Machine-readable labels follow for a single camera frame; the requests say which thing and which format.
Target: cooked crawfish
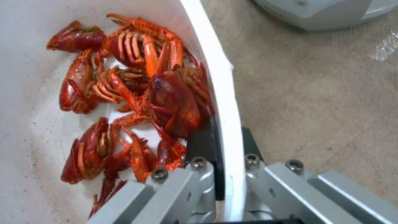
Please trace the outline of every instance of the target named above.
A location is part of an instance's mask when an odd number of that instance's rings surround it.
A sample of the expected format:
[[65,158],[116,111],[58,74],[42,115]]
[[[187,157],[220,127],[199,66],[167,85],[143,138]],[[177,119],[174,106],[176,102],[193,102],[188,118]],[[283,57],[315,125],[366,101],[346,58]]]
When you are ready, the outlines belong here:
[[152,120],[175,138],[188,138],[188,134],[200,128],[208,109],[214,114],[206,74],[203,65],[197,68],[179,68],[164,71],[169,57],[168,41],[164,43],[159,73],[149,82],[145,94],[149,102]]
[[104,100],[120,103],[123,98],[119,95],[117,85],[113,85],[112,76],[117,77],[118,81],[130,91],[131,94],[141,96],[148,87],[148,77],[139,69],[127,68],[119,69],[118,66],[101,72],[97,75],[97,82],[92,86],[94,92]]
[[62,171],[61,180],[76,184],[95,178],[110,160],[119,129],[101,117],[80,138],[75,139]]
[[82,51],[70,65],[59,93],[61,110],[88,114],[97,106],[100,99],[91,88],[94,77],[92,54],[91,49]]
[[47,49],[76,53],[86,49],[98,51],[105,38],[105,34],[99,27],[85,28],[75,20],[50,39]]
[[[112,17],[119,19],[118,20],[113,20],[117,24],[124,25],[119,31],[117,31],[117,35],[119,37],[119,44],[118,44],[118,52],[116,55],[120,55],[120,57],[123,56],[123,48],[122,46],[122,41],[124,36],[126,35],[124,33],[124,30],[130,29],[131,31],[137,30],[144,35],[144,40],[143,40],[143,45],[144,45],[144,53],[145,53],[145,62],[146,62],[146,69],[147,69],[147,74],[149,77],[152,77],[156,73],[156,67],[157,67],[157,51],[156,51],[156,44],[158,44],[160,41],[170,41],[171,44],[171,66],[174,67],[175,65],[179,65],[183,67],[183,42],[180,37],[178,37],[175,33],[170,31],[169,29],[159,26],[157,24],[148,22],[146,20],[143,20],[142,18],[131,18],[131,17],[126,17],[114,13],[107,14],[106,17]],[[129,48],[126,46],[126,52],[128,55],[129,54]]]

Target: crawfish leg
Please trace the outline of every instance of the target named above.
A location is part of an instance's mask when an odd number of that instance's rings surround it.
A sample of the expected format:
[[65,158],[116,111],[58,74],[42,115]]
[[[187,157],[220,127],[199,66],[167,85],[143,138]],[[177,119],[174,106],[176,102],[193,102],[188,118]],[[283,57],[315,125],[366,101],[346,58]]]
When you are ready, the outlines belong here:
[[157,73],[161,74],[168,69],[170,59],[170,42],[168,39],[163,44],[162,51],[160,52],[158,65],[156,68]]
[[121,113],[126,113],[126,112],[130,112],[131,108],[130,108],[130,106],[128,104],[124,104],[123,106],[117,108],[116,110],[121,112]]
[[136,113],[139,113],[138,106],[137,106],[138,97],[136,97],[127,88],[127,86],[124,85],[123,81],[115,74],[114,70],[111,71],[111,79],[112,79],[113,86],[119,92],[119,94],[122,96],[122,98],[126,101],[126,103],[129,105],[129,107]]
[[175,65],[179,65],[181,67],[184,67],[183,63],[183,50],[182,50],[182,40],[176,36],[171,37],[170,40],[171,43],[171,62],[172,62],[172,68]]
[[137,113],[133,113],[133,114],[128,114],[128,115],[123,116],[121,118],[115,119],[113,121],[113,123],[121,125],[121,126],[130,127],[130,126],[136,125],[138,123],[141,123],[143,120],[145,120],[147,118],[149,118],[149,117],[142,116],[142,115],[137,114]]
[[137,181],[144,183],[151,173],[151,170],[145,160],[144,147],[136,134],[123,126],[121,127],[121,129],[125,131],[133,140],[133,147],[130,154],[130,166],[134,171]]
[[155,42],[149,35],[144,36],[144,53],[145,53],[145,67],[148,77],[156,74],[158,65],[158,56],[156,52]]
[[132,45],[135,58],[141,58],[140,49],[138,48],[138,34],[133,35]]

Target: white bowl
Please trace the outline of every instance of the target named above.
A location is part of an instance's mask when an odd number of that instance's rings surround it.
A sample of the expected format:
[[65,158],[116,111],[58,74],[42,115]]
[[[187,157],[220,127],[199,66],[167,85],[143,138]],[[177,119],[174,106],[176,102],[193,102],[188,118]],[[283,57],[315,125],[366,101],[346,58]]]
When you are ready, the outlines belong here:
[[[141,16],[177,33],[204,62],[210,74],[224,157],[225,221],[240,220],[245,201],[243,143],[234,97],[232,65],[199,1],[42,0],[1,3],[0,33],[3,93],[0,115],[1,222],[82,223],[101,179],[76,185],[60,174],[72,141],[99,116],[111,116],[101,106],[88,116],[62,112],[61,82],[75,54],[46,50],[52,35],[73,20],[98,25],[108,34],[118,28],[105,16]],[[143,132],[148,127],[140,127]]]

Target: crawfish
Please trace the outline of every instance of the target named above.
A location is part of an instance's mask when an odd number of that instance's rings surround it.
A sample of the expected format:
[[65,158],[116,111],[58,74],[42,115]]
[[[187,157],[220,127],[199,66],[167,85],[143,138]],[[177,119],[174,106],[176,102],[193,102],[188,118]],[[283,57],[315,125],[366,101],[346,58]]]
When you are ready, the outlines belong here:
[[106,35],[99,27],[85,28],[75,20],[50,39],[47,49],[76,53],[86,49],[98,51],[105,38]]
[[165,41],[158,64],[158,72],[149,82],[145,94],[152,120],[175,138],[187,139],[200,128],[202,121],[214,108],[208,90],[203,65],[197,68],[168,67],[170,45]]
[[80,138],[75,139],[61,174],[61,180],[76,184],[95,178],[111,159],[119,129],[101,117]]
[[82,51],[70,65],[59,93],[61,110],[88,114],[97,106],[99,98],[91,88],[94,77],[92,54],[91,49]]
[[174,67],[175,65],[179,65],[183,67],[183,41],[169,29],[143,20],[142,18],[130,18],[114,13],[107,14],[106,16],[119,19],[112,21],[123,26],[110,35],[104,42],[105,44],[103,44],[105,52],[111,52],[121,63],[127,66],[133,66],[136,65],[137,62],[143,62],[139,55],[139,48],[137,45],[137,40],[140,36],[133,33],[133,31],[138,31],[144,34],[141,37],[145,54],[145,67],[149,77],[154,76],[156,73],[158,46],[161,45],[161,42],[166,40],[171,44],[171,66]]

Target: white plastic object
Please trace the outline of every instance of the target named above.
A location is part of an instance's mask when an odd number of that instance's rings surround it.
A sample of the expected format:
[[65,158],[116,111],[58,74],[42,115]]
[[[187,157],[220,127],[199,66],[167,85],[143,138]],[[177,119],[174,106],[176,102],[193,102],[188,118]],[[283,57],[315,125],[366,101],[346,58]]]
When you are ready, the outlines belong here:
[[[102,177],[70,185],[61,182],[60,174],[73,139],[99,116],[112,119],[116,113],[105,104],[90,115],[62,112],[58,105],[60,85],[76,55],[49,51],[45,46],[52,35],[73,20],[88,26],[98,25],[109,34],[119,27],[105,17],[111,12],[142,16],[170,28],[205,63],[224,156],[223,219],[242,218],[246,182],[232,65],[198,0],[4,0],[0,11],[3,21],[0,32],[2,223],[83,223],[87,220],[92,197],[100,192]],[[142,125],[135,131],[148,138],[152,148],[156,145],[154,141],[158,137],[150,125]]]
[[306,30],[330,30],[383,15],[398,0],[255,0],[270,14]]

